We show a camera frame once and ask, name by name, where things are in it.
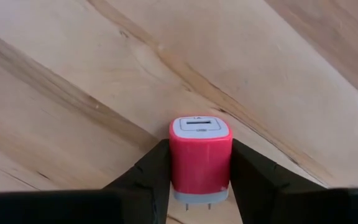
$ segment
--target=wood grain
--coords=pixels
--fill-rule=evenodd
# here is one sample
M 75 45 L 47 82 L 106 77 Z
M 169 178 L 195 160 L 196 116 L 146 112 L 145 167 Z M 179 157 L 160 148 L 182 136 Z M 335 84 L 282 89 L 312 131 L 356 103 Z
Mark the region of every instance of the wood grain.
M 193 114 L 358 185 L 358 91 L 266 2 L 0 0 L 0 190 L 100 188 Z M 240 223 L 232 194 L 168 217 Z
M 266 0 L 358 89 L 358 0 Z

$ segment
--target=pink charger casing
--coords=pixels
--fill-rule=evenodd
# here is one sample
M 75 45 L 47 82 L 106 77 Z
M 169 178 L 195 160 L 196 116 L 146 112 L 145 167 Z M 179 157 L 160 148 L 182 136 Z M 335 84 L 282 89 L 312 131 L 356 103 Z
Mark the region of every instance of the pink charger casing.
M 228 195 L 232 131 L 214 116 L 182 117 L 170 124 L 174 197 L 217 203 Z

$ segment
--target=usb wall charger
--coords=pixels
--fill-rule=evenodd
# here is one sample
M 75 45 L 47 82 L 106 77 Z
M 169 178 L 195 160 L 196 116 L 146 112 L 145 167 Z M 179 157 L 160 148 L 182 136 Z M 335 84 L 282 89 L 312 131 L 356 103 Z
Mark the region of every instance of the usb wall charger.
M 174 197 L 186 204 L 227 198 L 232 131 L 213 116 L 182 117 L 170 124 Z

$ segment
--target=usb port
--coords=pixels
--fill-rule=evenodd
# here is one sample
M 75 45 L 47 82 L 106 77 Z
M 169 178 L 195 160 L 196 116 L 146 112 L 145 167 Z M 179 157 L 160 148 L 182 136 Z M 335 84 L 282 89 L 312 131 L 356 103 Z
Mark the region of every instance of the usb port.
M 211 124 L 211 121 L 187 121 L 186 124 Z

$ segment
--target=plywood surface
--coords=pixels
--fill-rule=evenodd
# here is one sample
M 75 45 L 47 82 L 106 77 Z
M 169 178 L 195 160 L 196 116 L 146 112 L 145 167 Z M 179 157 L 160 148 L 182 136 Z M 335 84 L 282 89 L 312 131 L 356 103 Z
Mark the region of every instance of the plywood surface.
M 316 44 L 334 28 L 304 32 L 294 3 L 272 2 L 0 0 L 0 191 L 103 187 L 188 114 L 311 180 L 358 185 L 358 66 L 338 69 L 358 53 Z M 240 218 L 230 195 L 212 212 L 172 199 L 169 221 Z

